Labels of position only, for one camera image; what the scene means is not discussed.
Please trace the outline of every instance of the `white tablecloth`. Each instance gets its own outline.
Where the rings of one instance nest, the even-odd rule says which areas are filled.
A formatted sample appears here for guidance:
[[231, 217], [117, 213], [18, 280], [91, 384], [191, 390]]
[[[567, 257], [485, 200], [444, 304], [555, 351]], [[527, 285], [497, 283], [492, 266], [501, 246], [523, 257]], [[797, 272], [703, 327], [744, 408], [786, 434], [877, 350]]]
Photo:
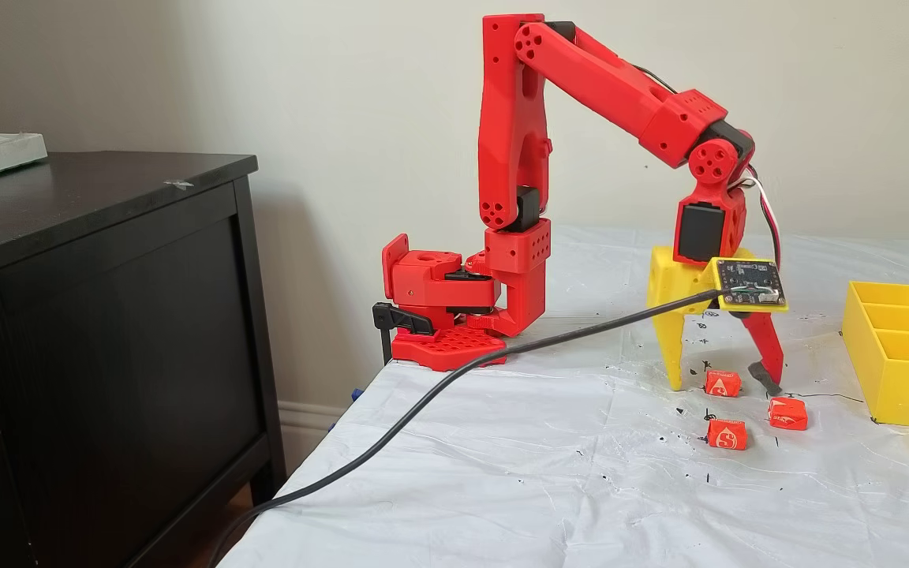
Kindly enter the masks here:
[[[666, 234], [553, 234], [548, 309], [512, 341], [645, 307]], [[767, 238], [744, 245], [771, 256]], [[909, 241], [789, 237], [784, 262], [782, 386], [862, 398], [837, 334], [847, 281], [909, 284]], [[739, 321], [688, 319], [684, 341], [681, 392], [649, 321], [472, 371], [356, 472], [263, 514], [221, 566], [909, 566], [909, 428], [841, 396], [804, 398], [807, 431], [771, 428]], [[705, 361], [740, 371], [742, 394], [697, 389]], [[441, 376], [390, 363], [280, 494], [363, 452]], [[700, 440], [708, 409], [746, 422], [744, 452]]]

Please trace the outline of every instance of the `red base plate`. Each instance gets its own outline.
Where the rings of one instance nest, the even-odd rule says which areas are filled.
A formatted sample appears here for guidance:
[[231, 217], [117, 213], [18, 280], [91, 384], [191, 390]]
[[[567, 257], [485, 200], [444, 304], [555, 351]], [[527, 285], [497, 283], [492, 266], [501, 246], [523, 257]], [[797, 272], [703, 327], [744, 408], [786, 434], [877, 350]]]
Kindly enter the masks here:
[[[434, 342], [411, 342], [396, 337], [392, 341], [392, 357], [413, 361], [434, 371], [452, 371], [472, 359], [504, 349], [507, 344], [483, 330], [457, 326], [437, 332]], [[506, 357], [487, 364], [501, 364]]]

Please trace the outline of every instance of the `yellow tray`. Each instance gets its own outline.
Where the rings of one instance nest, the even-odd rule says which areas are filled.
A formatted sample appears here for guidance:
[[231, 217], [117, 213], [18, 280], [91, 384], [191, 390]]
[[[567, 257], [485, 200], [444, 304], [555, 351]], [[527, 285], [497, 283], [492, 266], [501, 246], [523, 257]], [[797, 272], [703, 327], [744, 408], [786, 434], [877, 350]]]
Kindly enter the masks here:
[[872, 417], [909, 425], [909, 285], [849, 283], [844, 344]]

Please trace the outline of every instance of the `baseboard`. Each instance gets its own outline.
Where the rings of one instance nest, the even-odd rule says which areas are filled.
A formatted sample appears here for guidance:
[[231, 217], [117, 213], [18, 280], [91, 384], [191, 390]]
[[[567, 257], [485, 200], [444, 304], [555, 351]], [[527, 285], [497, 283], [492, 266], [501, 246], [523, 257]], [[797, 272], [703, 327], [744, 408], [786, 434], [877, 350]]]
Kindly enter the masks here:
[[282, 450], [286, 467], [293, 471], [321, 443], [346, 409], [304, 402], [279, 402], [279, 424], [282, 431]]

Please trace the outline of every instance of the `dark wooden dresser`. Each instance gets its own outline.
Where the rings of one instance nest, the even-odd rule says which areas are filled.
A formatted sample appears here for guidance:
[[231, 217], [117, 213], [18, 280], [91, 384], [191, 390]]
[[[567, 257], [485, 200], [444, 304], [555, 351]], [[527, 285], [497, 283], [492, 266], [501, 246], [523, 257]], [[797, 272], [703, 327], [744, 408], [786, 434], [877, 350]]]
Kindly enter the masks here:
[[286, 479], [253, 155], [0, 174], [0, 566], [158, 566]]

